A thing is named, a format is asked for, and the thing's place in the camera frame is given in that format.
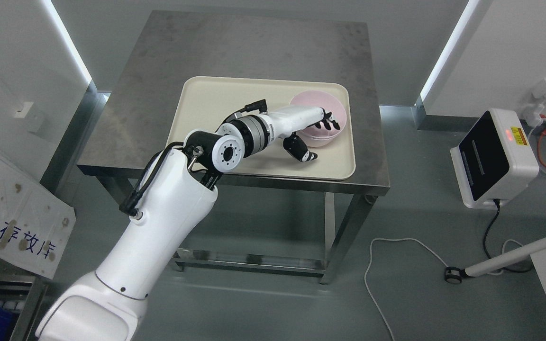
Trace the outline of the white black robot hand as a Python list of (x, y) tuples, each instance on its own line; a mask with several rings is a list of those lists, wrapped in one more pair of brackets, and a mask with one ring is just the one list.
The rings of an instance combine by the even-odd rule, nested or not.
[(306, 143), (298, 136), (298, 131), (314, 126), (318, 133), (335, 136), (342, 131), (332, 112), (314, 106), (285, 106), (263, 114), (266, 127), (266, 147), (276, 139), (282, 139), (282, 147), (299, 162), (310, 162), (317, 158)]

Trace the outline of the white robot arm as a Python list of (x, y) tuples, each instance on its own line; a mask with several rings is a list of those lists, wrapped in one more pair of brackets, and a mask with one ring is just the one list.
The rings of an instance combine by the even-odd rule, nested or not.
[(130, 222), (106, 259), (79, 278), (48, 310), (40, 341), (130, 341), (148, 296), (188, 233), (212, 209), (215, 182), (244, 157), (305, 126), (279, 109), (225, 121), (216, 132), (195, 129), (182, 151), (171, 145), (146, 169), (130, 197)]

